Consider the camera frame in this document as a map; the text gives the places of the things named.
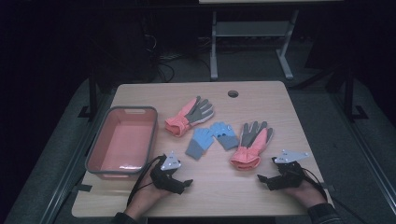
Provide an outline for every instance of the blue glove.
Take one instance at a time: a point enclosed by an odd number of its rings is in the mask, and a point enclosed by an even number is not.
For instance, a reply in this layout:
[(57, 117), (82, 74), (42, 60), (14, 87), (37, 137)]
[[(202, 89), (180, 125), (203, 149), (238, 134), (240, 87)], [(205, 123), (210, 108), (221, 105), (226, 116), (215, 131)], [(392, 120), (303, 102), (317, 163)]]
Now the blue glove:
[(213, 133), (210, 129), (197, 128), (194, 130), (192, 139), (190, 140), (189, 147), (187, 148), (186, 154), (199, 160), (207, 149), (212, 145)]
[(224, 122), (216, 122), (210, 126), (210, 130), (225, 150), (238, 147), (239, 141), (231, 125), (226, 125)]

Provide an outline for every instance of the glove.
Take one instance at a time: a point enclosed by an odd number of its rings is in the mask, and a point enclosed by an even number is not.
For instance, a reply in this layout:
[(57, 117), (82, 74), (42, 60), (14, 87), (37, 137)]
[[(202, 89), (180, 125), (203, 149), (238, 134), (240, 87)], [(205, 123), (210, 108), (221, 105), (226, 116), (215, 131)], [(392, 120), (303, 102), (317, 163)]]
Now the glove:
[(239, 147), (231, 157), (230, 163), (236, 169), (243, 171), (256, 168), (261, 160), (259, 155), (266, 149), (273, 132), (272, 128), (267, 129), (265, 121), (260, 126), (259, 122), (254, 121), (250, 128), (245, 123)]
[(209, 129), (195, 129), (186, 154), (199, 160), (212, 145), (213, 133)]
[(174, 136), (180, 137), (192, 126), (204, 123), (213, 117), (213, 105), (207, 99), (201, 101), (201, 96), (183, 106), (176, 116), (165, 120), (165, 129)]
[(238, 147), (239, 141), (231, 125), (226, 125), (224, 122), (216, 122), (210, 126), (210, 130), (225, 150)]

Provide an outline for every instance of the plastic container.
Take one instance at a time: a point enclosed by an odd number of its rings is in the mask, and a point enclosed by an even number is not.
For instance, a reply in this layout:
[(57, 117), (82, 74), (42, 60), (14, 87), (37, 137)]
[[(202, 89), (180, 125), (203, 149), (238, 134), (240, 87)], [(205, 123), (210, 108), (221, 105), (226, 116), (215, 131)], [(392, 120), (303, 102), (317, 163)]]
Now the plastic container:
[(100, 177), (129, 177), (151, 157), (158, 113), (151, 106), (110, 108), (93, 140), (85, 167)]

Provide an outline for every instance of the human hand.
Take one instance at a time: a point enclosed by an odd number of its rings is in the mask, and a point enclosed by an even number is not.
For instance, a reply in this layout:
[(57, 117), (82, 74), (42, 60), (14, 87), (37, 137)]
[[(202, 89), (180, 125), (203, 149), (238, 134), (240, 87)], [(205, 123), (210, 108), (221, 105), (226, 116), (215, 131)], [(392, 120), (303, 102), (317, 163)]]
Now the human hand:
[(303, 180), (298, 188), (287, 188), (283, 189), (283, 191), (295, 198), (306, 209), (327, 202), (326, 199), (323, 198), (323, 195), (306, 180)]
[(146, 213), (156, 202), (160, 199), (172, 194), (172, 192), (165, 189), (157, 189), (152, 184), (150, 173), (151, 167), (139, 186), (142, 188), (136, 192), (124, 213), (134, 220), (138, 220), (144, 213)]

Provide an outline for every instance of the wooden tabletop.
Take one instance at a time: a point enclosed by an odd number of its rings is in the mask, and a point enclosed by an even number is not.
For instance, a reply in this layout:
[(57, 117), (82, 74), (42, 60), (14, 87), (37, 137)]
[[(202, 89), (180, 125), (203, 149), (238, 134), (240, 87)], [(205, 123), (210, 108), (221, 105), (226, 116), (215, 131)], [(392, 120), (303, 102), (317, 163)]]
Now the wooden tabletop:
[[(236, 91), (232, 98), (229, 91)], [(235, 150), (225, 151), (217, 140), (198, 161), (185, 155), (193, 130), (174, 137), (164, 128), (164, 121), (173, 117), (191, 99), (200, 95), (214, 106), (215, 115), (197, 125), (209, 128), (217, 121), (231, 124), (237, 136), (242, 125), (252, 121), (267, 121), (274, 129), (268, 148), (261, 154), (262, 162), (253, 171), (235, 170), (229, 159)], [(159, 114), (159, 131), (154, 155), (174, 151), (182, 166), (173, 177), (184, 181), (193, 179), (183, 194), (173, 194), (146, 213), (147, 217), (231, 217), (286, 216), (305, 214), (305, 210), (281, 191), (271, 191), (260, 183), (257, 174), (279, 175), (271, 158), (282, 149), (308, 152), (310, 157), (299, 161), (323, 181), (303, 128), (296, 115), (287, 90), (279, 81), (205, 82), (169, 84), (121, 85), (115, 95), (115, 105), (150, 105)], [(86, 173), (84, 185), (91, 191), (80, 191), (72, 209), (75, 217), (113, 217), (125, 209), (134, 186), (133, 180), (103, 180)]]

